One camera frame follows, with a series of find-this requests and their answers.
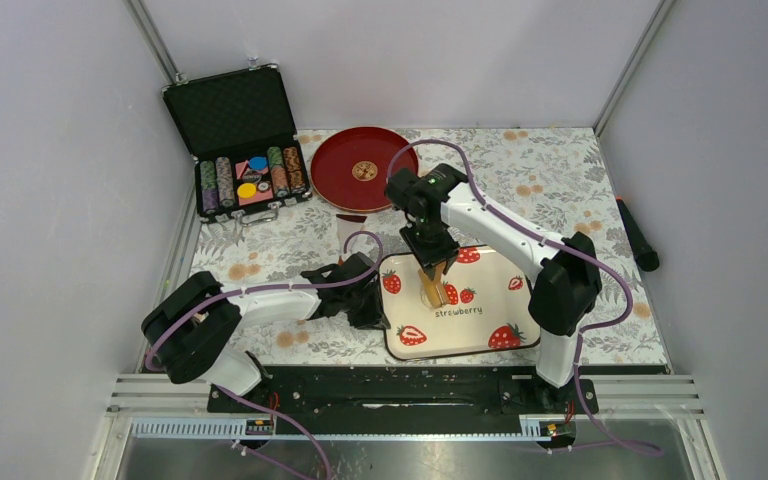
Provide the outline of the wooden dough roller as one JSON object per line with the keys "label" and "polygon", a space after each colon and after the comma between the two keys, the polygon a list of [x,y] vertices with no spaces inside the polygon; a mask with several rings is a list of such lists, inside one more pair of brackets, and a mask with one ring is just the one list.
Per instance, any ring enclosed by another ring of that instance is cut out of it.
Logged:
{"label": "wooden dough roller", "polygon": [[[418,270],[418,276],[420,280],[420,269]],[[439,309],[449,303],[448,294],[443,283],[428,284],[420,280],[420,285],[430,308]]]}

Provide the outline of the square strawberry ceramic plate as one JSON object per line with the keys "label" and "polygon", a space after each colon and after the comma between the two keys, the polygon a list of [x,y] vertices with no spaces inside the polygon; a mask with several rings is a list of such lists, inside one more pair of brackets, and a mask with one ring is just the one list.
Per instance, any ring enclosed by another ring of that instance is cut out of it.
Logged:
{"label": "square strawberry ceramic plate", "polygon": [[487,246],[463,247],[442,276],[446,303],[434,308],[409,253],[380,266],[385,342],[399,360],[453,357],[532,348],[540,328],[528,313],[525,275]]}

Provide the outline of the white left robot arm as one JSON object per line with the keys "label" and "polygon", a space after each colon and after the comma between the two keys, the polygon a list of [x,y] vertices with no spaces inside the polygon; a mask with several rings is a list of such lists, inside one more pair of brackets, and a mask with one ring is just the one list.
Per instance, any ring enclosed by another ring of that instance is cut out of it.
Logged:
{"label": "white left robot arm", "polygon": [[199,272],[143,320],[149,344],[145,366],[164,372],[174,384],[204,380],[231,392],[245,410],[259,410],[269,401],[271,387],[255,357],[231,346],[232,335],[245,327],[340,313],[378,322],[376,288],[377,265],[363,253],[282,283],[229,291],[211,273]]}

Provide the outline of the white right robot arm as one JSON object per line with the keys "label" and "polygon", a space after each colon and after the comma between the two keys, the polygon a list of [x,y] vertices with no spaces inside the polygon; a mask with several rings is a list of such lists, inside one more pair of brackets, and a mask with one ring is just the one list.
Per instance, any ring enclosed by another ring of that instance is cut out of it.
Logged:
{"label": "white right robot arm", "polygon": [[528,312],[541,330],[533,386],[535,402],[557,412],[573,398],[574,335],[602,289],[593,242],[583,234],[564,237],[517,217],[493,201],[471,178],[448,164],[419,176],[401,169],[384,190],[407,224],[399,233],[417,260],[419,276],[438,286],[460,249],[449,230],[458,229],[515,265],[532,286]]}

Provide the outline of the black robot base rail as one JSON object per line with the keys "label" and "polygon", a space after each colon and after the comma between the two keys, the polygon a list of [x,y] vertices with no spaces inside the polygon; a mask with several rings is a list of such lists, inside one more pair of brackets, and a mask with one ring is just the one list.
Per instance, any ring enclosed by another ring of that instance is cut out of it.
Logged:
{"label": "black robot base rail", "polygon": [[555,390],[530,366],[270,366],[267,373],[246,394],[247,405],[212,387],[208,412],[251,414],[255,405],[270,406],[303,426],[303,419],[339,416],[415,424],[514,415],[563,420],[599,410],[592,381]]}

